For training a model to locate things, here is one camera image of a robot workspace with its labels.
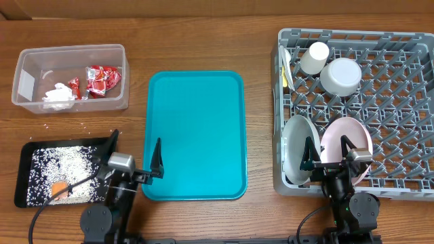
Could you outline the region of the grey round plate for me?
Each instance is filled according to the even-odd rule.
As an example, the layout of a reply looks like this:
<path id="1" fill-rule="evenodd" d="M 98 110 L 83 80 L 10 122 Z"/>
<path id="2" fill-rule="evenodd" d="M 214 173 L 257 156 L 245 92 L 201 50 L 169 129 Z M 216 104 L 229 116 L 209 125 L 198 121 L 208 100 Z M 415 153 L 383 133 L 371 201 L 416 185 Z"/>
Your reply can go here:
<path id="1" fill-rule="evenodd" d="M 311 171 L 300 170 L 306 139 L 310 137 L 317 154 L 321 153 L 319 134 L 313 123 L 302 115 L 292 116 L 283 129 L 283 172 L 291 184 L 309 181 Z"/>

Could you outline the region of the red ketchup packet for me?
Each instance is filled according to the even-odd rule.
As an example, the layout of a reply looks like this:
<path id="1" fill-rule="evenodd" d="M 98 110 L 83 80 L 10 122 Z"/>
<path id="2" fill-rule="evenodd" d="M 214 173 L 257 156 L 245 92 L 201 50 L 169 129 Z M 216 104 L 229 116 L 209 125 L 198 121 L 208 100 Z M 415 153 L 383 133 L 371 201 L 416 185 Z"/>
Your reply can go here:
<path id="1" fill-rule="evenodd" d="M 68 85 L 71 88 L 72 95 L 74 96 L 74 98 L 76 100 L 80 100 L 81 99 L 81 94 L 80 94 L 80 90 L 79 90 L 79 79 L 77 77 L 71 79 L 68 82 Z"/>

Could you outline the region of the white round plate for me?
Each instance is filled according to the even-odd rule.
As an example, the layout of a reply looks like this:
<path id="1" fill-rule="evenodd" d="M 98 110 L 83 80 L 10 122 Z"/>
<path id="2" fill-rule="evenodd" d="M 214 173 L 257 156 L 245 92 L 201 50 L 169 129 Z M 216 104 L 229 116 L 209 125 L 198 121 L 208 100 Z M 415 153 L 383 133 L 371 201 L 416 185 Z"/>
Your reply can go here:
<path id="1" fill-rule="evenodd" d="M 340 163 L 347 155 L 356 159 L 350 164 L 351 183 L 356 186 L 369 172 L 373 156 L 373 142 L 364 125 L 352 117 L 342 117 L 332 122 L 321 139 L 322 165 Z"/>

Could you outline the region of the grey plastic knife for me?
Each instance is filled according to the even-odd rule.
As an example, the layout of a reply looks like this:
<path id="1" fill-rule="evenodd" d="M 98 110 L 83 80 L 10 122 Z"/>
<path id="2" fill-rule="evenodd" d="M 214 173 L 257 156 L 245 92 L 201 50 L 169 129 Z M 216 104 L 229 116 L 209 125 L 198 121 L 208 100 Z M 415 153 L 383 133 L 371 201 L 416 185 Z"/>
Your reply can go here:
<path id="1" fill-rule="evenodd" d="M 292 57 L 289 51 L 284 46 L 279 47 L 279 52 L 281 54 L 281 59 L 283 62 L 283 66 L 282 66 L 283 86 L 294 91 L 295 87 L 294 87 L 292 72 L 290 68 L 290 61 Z"/>

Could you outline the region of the white paper cup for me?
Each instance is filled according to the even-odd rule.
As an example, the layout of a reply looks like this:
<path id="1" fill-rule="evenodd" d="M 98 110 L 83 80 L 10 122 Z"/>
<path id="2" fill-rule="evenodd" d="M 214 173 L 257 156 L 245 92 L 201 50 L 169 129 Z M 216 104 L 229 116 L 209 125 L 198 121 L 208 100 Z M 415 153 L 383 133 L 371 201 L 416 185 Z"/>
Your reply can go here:
<path id="1" fill-rule="evenodd" d="M 329 47 L 322 42 L 313 43 L 300 59 L 302 71 L 308 75 L 321 72 L 330 54 Z"/>

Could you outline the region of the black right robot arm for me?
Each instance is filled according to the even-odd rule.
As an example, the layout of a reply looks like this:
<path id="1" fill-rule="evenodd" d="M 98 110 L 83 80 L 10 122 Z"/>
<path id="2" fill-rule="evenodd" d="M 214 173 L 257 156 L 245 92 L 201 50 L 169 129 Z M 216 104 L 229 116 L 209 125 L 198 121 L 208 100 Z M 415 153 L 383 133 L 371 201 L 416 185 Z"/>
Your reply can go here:
<path id="1" fill-rule="evenodd" d="M 322 210 L 331 209 L 334 227 L 324 229 L 316 237 L 316 243 L 382 243 L 377 229 L 380 201 L 377 196 L 366 192 L 355 192 L 352 177 L 366 170 L 372 162 L 372 154 L 366 148 L 357 148 L 343 135 L 340 137 L 342 159 L 323 163 L 313 147 L 310 137 L 306 138 L 301 169 L 312 172 L 310 181 L 320 182 L 321 190 L 329 205 L 316 209 L 310 216 Z"/>

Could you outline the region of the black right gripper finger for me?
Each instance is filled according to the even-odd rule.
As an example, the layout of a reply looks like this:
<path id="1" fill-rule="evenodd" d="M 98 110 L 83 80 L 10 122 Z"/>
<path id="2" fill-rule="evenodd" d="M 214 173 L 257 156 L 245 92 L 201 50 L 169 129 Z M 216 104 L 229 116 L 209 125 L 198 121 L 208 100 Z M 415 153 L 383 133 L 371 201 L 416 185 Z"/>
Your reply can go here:
<path id="1" fill-rule="evenodd" d="M 346 135 L 342 135 L 340 137 L 340 144 L 341 144 L 341 153 L 342 153 L 343 158 L 347 157 L 347 155 L 349 153 L 349 148 L 350 149 L 356 148 L 354 143 L 352 143 L 352 141 L 350 141 Z"/>
<path id="2" fill-rule="evenodd" d="M 315 148 L 313 139 L 308 136 L 305 140 L 304 152 L 300 163 L 300 170 L 313 171 L 316 164 L 320 163 L 320 156 Z"/>

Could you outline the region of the white napkin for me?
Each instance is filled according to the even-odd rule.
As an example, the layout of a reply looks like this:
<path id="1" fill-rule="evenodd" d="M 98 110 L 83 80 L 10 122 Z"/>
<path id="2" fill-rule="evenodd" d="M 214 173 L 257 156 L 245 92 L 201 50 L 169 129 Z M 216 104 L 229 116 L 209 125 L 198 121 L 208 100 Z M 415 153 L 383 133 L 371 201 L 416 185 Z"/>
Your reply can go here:
<path id="1" fill-rule="evenodd" d="M 74 105 L 76 95 L 71 88 L 63 83 L 55 84 L 55 89 L 47 91 L 43 100 L 44 109 L 54 109 L 56 111 L 69 109 Z"/>

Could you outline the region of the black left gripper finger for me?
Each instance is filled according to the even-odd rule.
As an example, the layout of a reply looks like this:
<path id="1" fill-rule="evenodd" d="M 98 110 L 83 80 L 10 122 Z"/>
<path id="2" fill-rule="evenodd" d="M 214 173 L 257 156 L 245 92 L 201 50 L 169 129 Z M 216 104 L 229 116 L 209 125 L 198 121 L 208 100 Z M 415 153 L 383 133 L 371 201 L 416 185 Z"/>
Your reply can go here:
<path id="1" fill-rule="evenodd" d="M 151 158 L 150 169 L 152 177 L 160 179 L 163 178 L 164 168 L 161 155 L 161 138 L 157 139 L 155 149 Z"/>
<path id="2" fill-rule="evenodd" d="M 113 152 L 116 151 L 117 140 L 119 136 L 119 130 L 115 129 L 108 140 L 96 147 L 93 153 L 94 163 L 107 163 Z"/>

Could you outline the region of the yellow plastic spoon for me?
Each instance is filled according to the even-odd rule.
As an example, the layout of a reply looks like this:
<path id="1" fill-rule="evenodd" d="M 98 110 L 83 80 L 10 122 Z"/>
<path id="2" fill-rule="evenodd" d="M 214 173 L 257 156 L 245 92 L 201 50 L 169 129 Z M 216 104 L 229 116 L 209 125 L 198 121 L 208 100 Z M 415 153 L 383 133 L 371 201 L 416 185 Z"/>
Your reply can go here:
<path id="1" fill-rule="evenodd" d="M 288 87 L 288 80 L 287 80 L 286 75 L 285 75 L 285 67 L 284 66 L 281 67 L 281 77 L 282 77 L 282 86 Z"/>

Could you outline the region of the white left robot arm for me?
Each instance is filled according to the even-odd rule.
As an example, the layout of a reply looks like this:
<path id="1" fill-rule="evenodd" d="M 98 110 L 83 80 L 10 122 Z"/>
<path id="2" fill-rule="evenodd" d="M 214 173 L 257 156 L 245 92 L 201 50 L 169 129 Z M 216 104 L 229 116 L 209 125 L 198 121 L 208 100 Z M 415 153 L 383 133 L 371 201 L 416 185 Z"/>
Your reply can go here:
<path id="1" fill-rule="evenodd" d="M 116 129 L 104 144 L 97 146 L 92 161 L 99 165 L 96 177 L 108 182 L 105 200 L 91 205 L 81 214 L 84 243 L 177 243 L 175 239 L 145 239 L 127 231 L 134 199 L 141 184 L 151 185 L 164 174 L 161 140 L 158 139 L 148 171 L 138 169 L 131 155 L 116 151 Z"/>

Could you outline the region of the grey small bowl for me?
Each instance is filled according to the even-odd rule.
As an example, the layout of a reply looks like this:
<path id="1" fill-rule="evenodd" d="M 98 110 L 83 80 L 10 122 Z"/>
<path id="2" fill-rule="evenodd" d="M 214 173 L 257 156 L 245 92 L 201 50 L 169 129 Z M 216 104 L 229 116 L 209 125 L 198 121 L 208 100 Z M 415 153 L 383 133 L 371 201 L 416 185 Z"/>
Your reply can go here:
<path id="1" fill-rule="evenodd" d="M 337 58 L 320 73 L 323 89 L 332 95 L 347 97 L 357 91 L 361 81 L 361 68 L 354 60 Z"/>

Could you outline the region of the orange food cube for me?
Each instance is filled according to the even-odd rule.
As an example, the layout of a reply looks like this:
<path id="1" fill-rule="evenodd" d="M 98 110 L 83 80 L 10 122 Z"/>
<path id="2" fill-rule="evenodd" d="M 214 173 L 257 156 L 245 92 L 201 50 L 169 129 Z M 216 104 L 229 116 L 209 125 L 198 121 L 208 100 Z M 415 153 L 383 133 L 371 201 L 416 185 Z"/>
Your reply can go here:
<path id="1" fill-rule="evenodd" d="M 52 184 L 52 196 L 58 194 L 61 190 L 64 190 L 65 188 L 68 188 L 68 182 L 66 181 L 59 181 Z M 59 201 L 61 199 L 65 199 L 68 197 L 68 190 L 62 192 L 59 194 L 54 200 Z"/>

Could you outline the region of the red snack wrapper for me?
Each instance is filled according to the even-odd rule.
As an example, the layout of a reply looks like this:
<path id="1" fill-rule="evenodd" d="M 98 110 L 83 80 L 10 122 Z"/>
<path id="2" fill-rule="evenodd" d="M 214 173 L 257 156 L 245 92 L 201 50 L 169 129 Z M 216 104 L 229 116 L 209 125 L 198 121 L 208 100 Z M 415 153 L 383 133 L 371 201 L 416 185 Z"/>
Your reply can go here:
<path id="1" fill-rule="evenodd" d="M 88 66 L 86 68 L 86 90 L 93 98 L 105 97 L 107 91 L 121 80 L 121 73 L 113 66 Z"/>

